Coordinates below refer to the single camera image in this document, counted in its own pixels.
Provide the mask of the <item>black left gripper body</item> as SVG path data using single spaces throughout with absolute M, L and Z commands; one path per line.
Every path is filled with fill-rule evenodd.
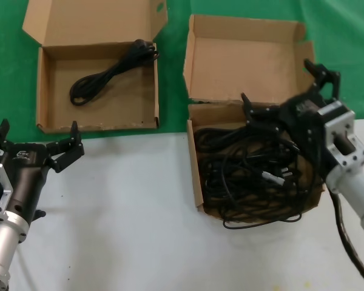
M 4 170 L 10 192 L 3 190 L 2 209 L 13 212 L 31 224 L 42 188 L 50 169 L 50 154 L 44 144 L 4 142 Z

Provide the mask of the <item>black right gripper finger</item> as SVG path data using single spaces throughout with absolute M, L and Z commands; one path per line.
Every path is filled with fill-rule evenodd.
M 337 71 L 327 69 L 323 64 L 313 63 L 310 59 L 304 59 L 305 69 L 313 76 L 314 81 L 307 89 L 307 93 L 319 95 L 325 104 L 339 100 L 341 75 Z M 325 85 L 331 84 L 331 96 L 325 98 L 321 91 Z
M 241 93 L 243 100 L 243 112 L 246 117 L 246 125 L 254 130 L 279 131 L 278 118 L 280 107 L 269 105 L 267 107 L 254 107 L 245 93 Z

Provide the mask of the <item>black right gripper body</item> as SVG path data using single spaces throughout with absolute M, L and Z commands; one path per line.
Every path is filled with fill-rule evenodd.
M 278 114 L 300 153 L 322 179 L 326 178 L 329 168 L 323 161 L 326 148 L 323 145 L 323 125 L 318 110 L 325 105 L 320 94 L 302 93 L 282 103 Z

